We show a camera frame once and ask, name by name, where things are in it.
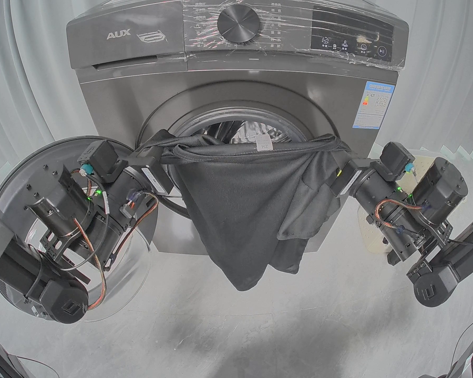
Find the play pause button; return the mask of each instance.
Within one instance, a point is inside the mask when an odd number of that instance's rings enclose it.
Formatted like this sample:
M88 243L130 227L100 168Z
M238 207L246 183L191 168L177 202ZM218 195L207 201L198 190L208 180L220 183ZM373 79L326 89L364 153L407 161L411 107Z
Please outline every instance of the play pause button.
M379 46L377 53L380 57L384 57L387 54L387 49L384 46Z

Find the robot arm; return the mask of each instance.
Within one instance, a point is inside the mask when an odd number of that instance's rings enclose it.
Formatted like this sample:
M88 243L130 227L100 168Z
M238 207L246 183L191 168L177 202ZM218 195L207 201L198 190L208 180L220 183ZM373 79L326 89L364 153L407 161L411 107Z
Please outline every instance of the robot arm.
M0 214L0 286L14 292L13 301L6 298L38 317L66 324L80 320L89 307L83 282L90 280L78 267L84 262L96 265L98 258L109 270L129 236L128 227L135 228L156 207L146 197L158 190L168 194L173 187L157 161L161 152L148 147L118 158L107 140L97 140L80 156L80 169L69 171L63 162L53 161L24 181L24 202L18 208L33 212L47 226L40 240L45 252L24 243ZM83 191L74 180L76 173L98 186L94 194ZM137 218L142 202L148 210ZM67 249L83 263L71 262L64 254Z
M367 220L383 233L393 251L391 265L415 251L420 259L407 273L417 300L434 307L444 303L460 281L473 273L473 223L456 239L450 238L448 215L467 195L457 168L436 158L414 191L396 183L413 167L414 156L399 143L388 143L380 160L347 158L331 185L335 195L348 192L368 213Z

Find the sticker label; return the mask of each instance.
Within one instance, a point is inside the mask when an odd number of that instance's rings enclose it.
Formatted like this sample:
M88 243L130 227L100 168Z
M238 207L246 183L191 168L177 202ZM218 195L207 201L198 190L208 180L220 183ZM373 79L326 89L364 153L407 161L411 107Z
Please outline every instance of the sticker label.
M359 174L362 172L362 170L357 170L356 173L354 174L354 176L350 179L350 181L348 181L347 185L342 189L342 191L340 192L340 196L341 195L345 195L345 193L347 193L347 191L351 188L351 186L354 184L354 182L356 181L356 179L358 178Z
M267 133L265 133L264 135L257 135L256 148L258 149L258 151L272 151L273 144L271 142L270 135Z
M379 129L391 101L394 85L366 81L353 128Z
M151 181L152 186L156 188L158 193L166 193L161 184L158 182L158 180L154 177L154 175L149 171L148 168L142 168L142 172L145 174L148 180Z
M107 191L103 191L102 196L103 196L103 204L105 205L105 214L110 214L109 198L107 196Z

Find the plastic wrap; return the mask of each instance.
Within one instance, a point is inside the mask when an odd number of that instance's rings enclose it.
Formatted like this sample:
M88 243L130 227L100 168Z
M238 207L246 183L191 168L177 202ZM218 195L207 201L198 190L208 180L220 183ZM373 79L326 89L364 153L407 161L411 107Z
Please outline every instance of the plastic wrap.
M218 29L221 12L234 4L252 8L260 19L257 34L247 43L230 42ZM183 0L183 20L188 57L211 50L257 50L404 68L408 26L378 11L324 0Z

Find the rotary knob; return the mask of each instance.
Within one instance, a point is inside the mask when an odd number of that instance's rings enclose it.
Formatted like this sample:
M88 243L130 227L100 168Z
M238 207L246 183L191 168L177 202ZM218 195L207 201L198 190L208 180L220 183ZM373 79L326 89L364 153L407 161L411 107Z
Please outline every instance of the rotary knob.
M217 29L230 42L248 42L258 34L259 17L249 6L233 4L219 14Z

